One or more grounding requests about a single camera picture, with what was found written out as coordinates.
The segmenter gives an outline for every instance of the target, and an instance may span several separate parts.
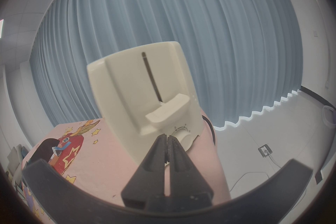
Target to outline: wall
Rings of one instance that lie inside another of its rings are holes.
[[[22,130],[32,145],[37,144],[53,129],[37,96],[29,62],[9,73],[8,91]]]
[[[20,123],[16,119],[15,112],[11,105],[11,99],[9,97],[9,91],[7,87],[7,74],[4,66],[0,66],[2,72],[2,78],[0,79],[0,142],[1,150],[5,151],[0,154],[0,162],[3,167],[8,164],[7,155],[12,147],[21,144],[28,150],[31,149],[31,143],[26,138]]]
[[[336,105],[336,19],[333,8],[329,0],[291,1],[302,37],[302,86]]]
[[[7,165],[9,163],[7,156],[9,155],[10,152],[11,149],[7,144],[7,141],[2,133],[2,130],[0,129],[0,163],[4,171],[6,171]]]
[[[4,170],[12,147],[28,150],[45,137],[53,126],[37,95],[29,62],[10,73],[0,66],[0,163]]]

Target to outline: curtain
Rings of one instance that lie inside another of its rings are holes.
[[[273,106],[301,86],[302,42],[290,0],[55,0],[30,58],[53,125],[101,117],[87,64],[177,41],[216,126]]]

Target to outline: power cord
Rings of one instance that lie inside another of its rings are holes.
[[[234,188],[235,185],[238,183],[238,181],[241,180],[241,179],[243,178],[243,176],[245,176],[246,174],[254,174],[254,173],[262,173],[262,174],[265,174],[265,175],[267,175],[268,179],[270,179],[270,177],[268,176],[268,174],[265,173],[264,171],[250,171],[250,172],[247,172],[247,173],[243,174],[243,175],[237,180],[237,182],[236,182],[236,183],[233,185],[233,187],[230,189],[230,192],[231,192],[231,190],[233,190],[233,188]]]
[[[268,156],[271,159],[271,161],[281,169],[281,166],[275,162],[275,160],[272,158],[271,154],[269,154]]]
[[[306,193],[307,193],[307,189],[304,190],[304,195],[302,196],[301,200],[299,200],[299,201],[296,203],[296,205],[291,209],[291,211],[292,211],[292,210],[293,210],[293,209],[300,203],[300,201],[302,201],[302,199],[305,197]]]
[[[216,145],[215,130],[213,129],[213,126],[212,126],[210,120],[209,120],[206,116],[203,116],[203,115],[202,115],[202,118],[203,118],[203,119],[207,122],[207,124],[209,125],[210,130],[211,130],[211,133],[212,133],[212,140],[213,140],[213,143]]]

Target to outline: white floor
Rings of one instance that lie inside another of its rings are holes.
[[[218,155],[231,197],[238,197],[271,177],[279,170],[258,148],[268,144],[279,166],[297,159],[314,169],[304,197],[281,223],[292,223],[310,204],[325,180],[316,185],[315,174],[324,162],[335,130],[322,120],[323,105],[304,92],[292,92],[275,105],[264,107],[252,117],[241,117],[234,125],[216,131]]]

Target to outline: floor outlet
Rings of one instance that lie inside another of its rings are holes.
[[[267,144],[259,147],[258,150],[263,158],[273,153],[273,151],[270,149],[270,147]]]

